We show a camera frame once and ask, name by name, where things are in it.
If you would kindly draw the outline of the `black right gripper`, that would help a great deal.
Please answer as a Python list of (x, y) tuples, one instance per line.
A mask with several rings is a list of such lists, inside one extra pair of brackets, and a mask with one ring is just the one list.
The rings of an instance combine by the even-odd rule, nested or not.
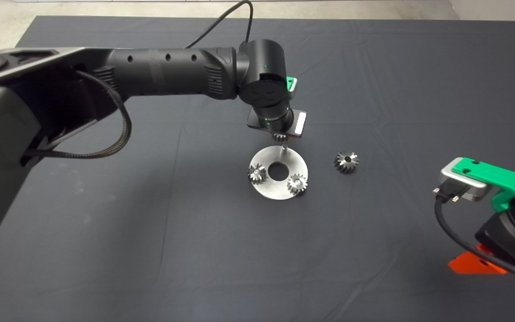
[[(495, 257), (515, 265), (515, 212), (492, 215), (475, 233), (475, 239)], [(507, 274), (502, 267), (465, 251), (448, 267), (456, 274)]]

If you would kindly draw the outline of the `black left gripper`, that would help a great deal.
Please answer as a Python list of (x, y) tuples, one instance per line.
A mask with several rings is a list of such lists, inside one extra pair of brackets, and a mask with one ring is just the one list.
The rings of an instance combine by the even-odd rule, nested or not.
[(306, 126), (306, 119), (307, 113), (297, 109), (288, 109), (277, 119), (260, 118), (254, 110), (250, 110), (247, 126), (270, 134), (300, 138)]

